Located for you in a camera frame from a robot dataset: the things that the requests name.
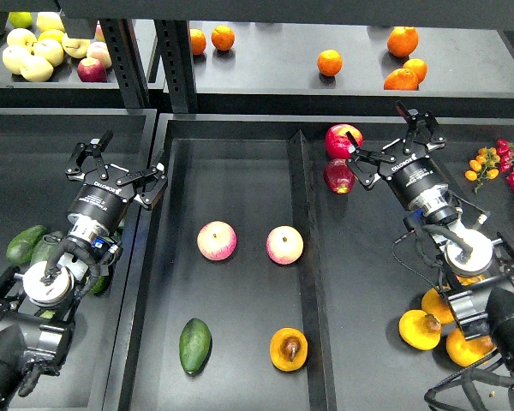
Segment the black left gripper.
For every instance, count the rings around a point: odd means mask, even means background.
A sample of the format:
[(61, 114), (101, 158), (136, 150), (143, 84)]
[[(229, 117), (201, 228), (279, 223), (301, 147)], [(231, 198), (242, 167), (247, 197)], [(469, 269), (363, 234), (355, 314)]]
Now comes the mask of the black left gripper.
[[(68, 220), (75, 224), (86, 217), (107, 234), (118, 228), (133, 200), (151, 210), (168, 186), (164, 150), (146, 170), (130, 172), (115, 164), (105, 165), (102, 154), (112, 138), (113, 131), (107, 130), (89, 143), (78, 143), (65, 168), (70, 181), (84, 181), (67, 211)], [(95, 160), (97, 169), (85, 174), (82, 165), (88, 157)], [(124, 185), (120, 186), (117, 182), (123, 178)]]

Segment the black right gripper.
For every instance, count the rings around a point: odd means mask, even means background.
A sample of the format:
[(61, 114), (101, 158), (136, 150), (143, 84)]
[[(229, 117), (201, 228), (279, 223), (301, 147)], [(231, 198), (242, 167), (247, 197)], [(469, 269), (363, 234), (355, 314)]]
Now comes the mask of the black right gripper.
[(350, 157), (345, 163), (366, 190), (381, 178), (386, 180), (406, 211), (439, 211), (447, 207), (448, 184), (430, 152), (444, 148), (446, 137), (432, 112), (408, 109), (400, 100), (396, 108), (408, 125), (405, 137), (376, 152), (362, 149), (347, 131)]

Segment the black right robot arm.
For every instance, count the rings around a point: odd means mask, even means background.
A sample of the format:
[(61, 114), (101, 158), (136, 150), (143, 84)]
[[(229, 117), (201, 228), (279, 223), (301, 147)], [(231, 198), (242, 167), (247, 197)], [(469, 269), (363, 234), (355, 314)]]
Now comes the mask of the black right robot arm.
[(497, 234), (489, 238), (481, 231), (487, 211), (474, 205), (477, 218), (463, 221), (463, 209), (472, 204), (450, 185), (447, 172), (433, 161), (432, 152), (445, 147), (446, 137), (434, 115), (406, 109), (396, 103), (407, 123), (405, 135), (379, 151), (362, 148), (350, 131), (348, 168), (367, 189), (385, 182), (409, 213), (404, 224), (415, 235), (415, 248), (425, 240), (437, 254), (423, 254), (423, 261), (438, 269), (433, 287), (447, 305), (457, 329), (467, 343), (491, 340), (492, 348), (480, 359), (429, 389), (424, 400), (432, 410), (450, 410), (438, 394), (459, 387), (473, 410), (486, 405), (477, 384), (505, 387), (514, 394), (514, 246)]

